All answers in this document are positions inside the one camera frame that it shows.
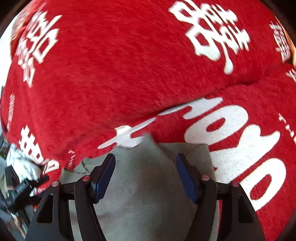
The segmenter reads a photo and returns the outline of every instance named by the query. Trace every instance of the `blue gripper pad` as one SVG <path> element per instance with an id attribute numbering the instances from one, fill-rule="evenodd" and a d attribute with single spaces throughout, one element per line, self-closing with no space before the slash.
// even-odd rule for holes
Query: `blue gripper pad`
<path id="1" fill-rule="evenodd" d="M 94 200 L 96 203 L 103 199 L 111 177 L 115 169 L 116 159 L 113 154 L 108 154 L 102 165 L 95 167 L 91 172 L 91 187 L 94 191 Z"/>
<path id="2" fill-rule="evenodd" d="M 193 178 L 191 177 L 189 173 L 189 163 L 185 159 L 185 156 L 183 154 L 178 154 L 176 156 L 176 167 L 179 174 L 179 177 L 181 179 L 181 182 L 183 184 L 183 188 L 186 192 L 187 197 L 194 203 L 197 203 L 198 196 L 196 194 L 197 185 L 194 182 Z"/>

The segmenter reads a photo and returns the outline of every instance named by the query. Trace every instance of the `gray towel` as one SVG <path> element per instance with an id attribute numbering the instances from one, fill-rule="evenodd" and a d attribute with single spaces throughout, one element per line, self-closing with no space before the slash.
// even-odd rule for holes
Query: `gray towel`
<path id="1" fill-rule="evenodd" d="M 146 135 L 134 148 L 115 147 L 116 167 L 104 199 L 95 210 L 105 237 L 112 241 L 183 241 L 196 206 L 184 192 L 175 156 L 183 153 L 201 174 L 215 180 L 206 144 L 159 143 Z M 89 159 L 73 172 L 63 170 L 60 181 L 68 183 L 89 174 L 106 155 Z M 81 240 L 74 201 L 70 202 L 73 234 Z M 211 241 L 217 239 L 219 210 L 216 208 Z"/>

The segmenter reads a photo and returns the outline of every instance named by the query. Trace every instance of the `red fleece blanket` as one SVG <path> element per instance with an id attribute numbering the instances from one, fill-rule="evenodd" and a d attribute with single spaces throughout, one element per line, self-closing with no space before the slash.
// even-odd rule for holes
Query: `red fleece blanket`
<path id="1" fill-rule="evenodd" d="M 26 11 L 1 121 L 50 181 L 143 132 L 208 143 L 217 180 L 237 178 L 267 240 L 277 237 L 296 203 L 296 72 L 263 4 L 48 0 Z"/>

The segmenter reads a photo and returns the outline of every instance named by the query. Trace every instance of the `white fabric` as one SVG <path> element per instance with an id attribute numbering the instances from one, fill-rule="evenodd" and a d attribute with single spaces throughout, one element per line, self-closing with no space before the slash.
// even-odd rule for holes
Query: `white fabric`
<path id="1" fill-rule="evenodd" d="M 12 166 L 18 175 L 20 182 L 28 178 L 29 180 L 38 180 L 41 176 L 40 168 L 34 163 L 33 159 L 24 154 L 15 144 L 10 146 L 6 159 L 7 166 Z M 30 196 L 36 195 L 34 189 Z"/>

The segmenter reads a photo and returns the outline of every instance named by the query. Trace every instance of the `white chinese character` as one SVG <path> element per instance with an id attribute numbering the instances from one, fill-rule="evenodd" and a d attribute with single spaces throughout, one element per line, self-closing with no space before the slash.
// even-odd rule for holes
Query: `white chinese character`
<path id="1" fill-rule="evenodd" d="M 286 73 L 286 76 L 291 77 L 294 82 L 296 82 L 296 71 L 291 69 L 289 72 Z"/>
<path id="2" fill-rule="evenodd" d="M 38 63 L 42 63 L 44 57 L 49 50 L 57 42 L 58 28 L 50 30 L 50 28 L 61 18 L 61 15 L 55 16 L 49 23 L 46 20 L 47 12 L 41 12 L 42 7 L 32 17 L 30 23 L 27 26 L 27 36 L 24 35 L 19 40 L 16 55 L 19 56 L 18 65 L 24 70 L 23 81 L 28 83 L 31 88 L 33 83 L 33 77 L 35 74 L 34 58 Z M 30 50 L 27 48 L 27 40 L 30 40 L 33 44 Z M 40 47 L 48 40 L 48 45 L 45 47 L 42 53 L 40 53 Z"/>
<path id="3" fill-rule="evenodd" d="M 29 58 L 29 51 L 27 48 L 27 39 L 20 38 L 19 45 L 17 47 L 16 55 L 18 58 L 18 65 L 24 70 L 23 82 L 27 82 L 28 86 L 32 87 L 32 81 L 35 73 L 33 65 L 33 57 Z"/>
<path id="4" fill-rule="evenodd" d="M 107 146 L 112 145 L 113 143 L 117 143 L 117 146 L 122 146 L 126 148 L 135 147 L 138 144 L 140 144 L 144 137 L 136 137 L 131 138 L 131 134 L 134 132 L 143 129 L 147 125 L 151 124 L 153 121 L 156 120 L 156 117 L 153 117 L 147 121 L 144 121 L 135 127 L 130 126 L 120 126 L 115 128 L 116 136 L 110 139 L 109 141 L 106 141 L 105 143 L 101 144 L 98 149 L 105 148 Z"/>
<path id="5" fill-rule="evenodd" d="M 30 129 L 28 126 L 26 126 L 25 129 L 22 128 L 20 133 L 22 139 L 19 141 L 20 149 L 23 151 L 24 154 L 32 157 L 37 164 L 42 164 L 44 158 L 41 154 L 40 147 L 38 143 L 34 145 L 35 136 L 33 134 L 29 136 L 29 132 Z"/>
<path id="6" fill-rule="evenodd" d="M 290 47 L 287 43 L 283 29 L 278 23 L 274 25 L 271 22 L 269 26 L 274 31 L 274 39 L 276 41 L 276 44 L 278 45 L 278 48 L 276 48 L 276 50 L 278 52 L 281 52 L 281 59 L 283 62 L 285 62 L 290 58 L 291 54 L 290 54 Z"/>
<path id="7" fill-rule="evenodd" d="M 230 11 L 225 11 L 221 6 L 201 4 L 200 8 L 195 5 L 191 0 L 184 0 L 189 3 L 195 10 L 191 10 L 183 2 L 175 2 L 175 4 L 169 9 L 169 12 L 175 15 L 175 17 L 182 22 L 191 23 L 193 26 L 188 30 L 186 36 L 191 40 L 195 53 L 198 56 L 205 55 L 213 61 L 218 61 L 221 58 L 221 53 L 215 44 L 215 41 L 220 43 L 225 55 L 225 67 L 224 73 L 231 74 L 233 72 L 233 63 L 229 58 L 226 45 L 231 48 L 237 55 L 239 49 L 245 48 L 249 51 L 247 43 L 250 42 L 250 38 L 246 30 L 240 31 L 234 22 L 237 21 L 236 15 Z M 185 16 L 182 11 L 187 12 L 190 16 Z M 200 20 L 206 21 L 211 30 L 205 29 L 200 25 Z M 219 23 L 221 25 L 219 31 L 214 28 L 211 23 Z M 202 34 L 207 40 L 208 45 L 202 45 L 197 40 L 197 36 Z"/>
<path id="8" fill-rule="evenodd" d="M 27 34 L 27 38 L 30 39 L 31 42 L 33 42 L 33 45 L 31 47 L 29 53 L 33 53 L 33 56 L 36 58 L 38 63 L 43 62 L 43 59 L 46 56 L 46 54 L 48 53 L 48 51 L 55 45 L 55 43 L 57 42 L 56 37 L 59 32 L 58 28 L 55 28 L 51 31 L 49 31 L 49 29 L 61 18 L 61 15 L 55 16 L 50 21 L 50 23 L 48 23 L 48 21 L 46 20 L 46 14 L 47 14 L 47 12 L 44 12 L 38 16 L 37 20 L 32 24 L 32 27 L 30 28 L 30 30 Z M 39 52 L 39 48 L 47 39 L 49 41 L 48 46 L 45 48 L 45 50 L 41 54 Z"/>

